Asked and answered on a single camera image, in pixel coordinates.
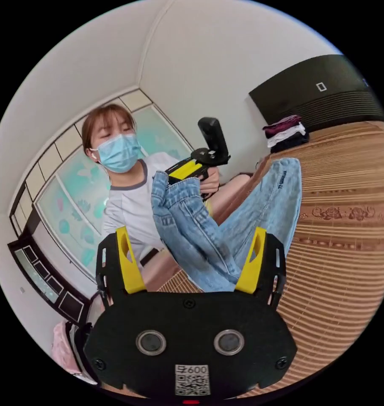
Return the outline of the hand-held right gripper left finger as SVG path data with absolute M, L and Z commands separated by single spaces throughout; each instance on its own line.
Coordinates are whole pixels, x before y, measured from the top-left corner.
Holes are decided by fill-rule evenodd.
M 116 230 L 118 257 L 123 279 L 124 289 L 127 294 L 146 291 L 141 273 L 133 253 L 129 234 L 125 226 Z

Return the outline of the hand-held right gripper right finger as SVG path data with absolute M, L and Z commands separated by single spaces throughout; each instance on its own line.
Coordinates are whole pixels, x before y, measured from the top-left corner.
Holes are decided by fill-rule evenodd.
M 241 270 L 240 277 L 235 286 L 236 291 L 254 293 L 260 279 L 261 267 L 266 243 L 266 230 L 257 227 Z

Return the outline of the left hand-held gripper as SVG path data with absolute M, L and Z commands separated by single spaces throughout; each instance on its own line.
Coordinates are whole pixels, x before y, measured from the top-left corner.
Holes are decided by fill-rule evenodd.
M 230 158 L 228 152 L 224 153 L 207 148 L 194 150 L 190 157 L 166 170 L 168 183 L 174 185 L 187 178 L 205 177 L 209 167 L 226 165 Z

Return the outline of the person's left hand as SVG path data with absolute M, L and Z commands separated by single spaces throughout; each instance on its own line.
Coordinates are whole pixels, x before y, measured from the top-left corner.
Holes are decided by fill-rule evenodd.
M 202 174 L 198 179 L 200 180 L 200 193 L 203 201 L 218 191 L 220 182 L 218 167 L 209 167 L 206 175 Z

